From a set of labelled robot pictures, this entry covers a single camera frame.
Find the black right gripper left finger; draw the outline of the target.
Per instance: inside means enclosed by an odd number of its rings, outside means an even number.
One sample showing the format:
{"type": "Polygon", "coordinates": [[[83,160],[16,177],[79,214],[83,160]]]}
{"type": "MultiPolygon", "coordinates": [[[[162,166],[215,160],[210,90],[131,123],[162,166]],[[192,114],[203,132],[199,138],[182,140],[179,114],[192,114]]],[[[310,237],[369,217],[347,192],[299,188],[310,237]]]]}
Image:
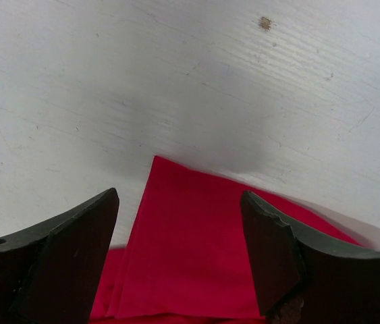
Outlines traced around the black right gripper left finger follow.
{"type": "Polygon", "coordinates": [[[87,323],[118,209],[110,188],[0,237],[0,323],[87,323]]]}

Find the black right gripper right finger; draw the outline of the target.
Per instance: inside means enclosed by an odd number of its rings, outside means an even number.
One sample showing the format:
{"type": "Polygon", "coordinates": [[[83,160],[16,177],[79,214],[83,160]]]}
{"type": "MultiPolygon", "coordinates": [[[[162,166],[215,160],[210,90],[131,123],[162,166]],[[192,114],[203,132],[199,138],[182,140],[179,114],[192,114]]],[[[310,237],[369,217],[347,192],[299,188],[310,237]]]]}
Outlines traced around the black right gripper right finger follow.
{"type": "Polygon", "coordinates": [[[253,192],[242,194],[240,208],[268,323],[380,323],[380,251],[324,234],[253,192]]]}

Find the bright red t shirt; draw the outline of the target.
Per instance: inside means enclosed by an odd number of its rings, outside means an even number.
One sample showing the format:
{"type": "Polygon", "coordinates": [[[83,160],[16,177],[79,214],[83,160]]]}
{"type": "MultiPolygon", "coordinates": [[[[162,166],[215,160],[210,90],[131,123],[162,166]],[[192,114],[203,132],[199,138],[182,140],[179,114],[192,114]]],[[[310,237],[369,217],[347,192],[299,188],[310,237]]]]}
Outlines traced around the bright red t shirt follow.
{"type": "Polygon", "coordinates": [[[263,323],[242,229],[247,185],[155,157],[126,246],[106,257],[91,323],[263,323]]]}

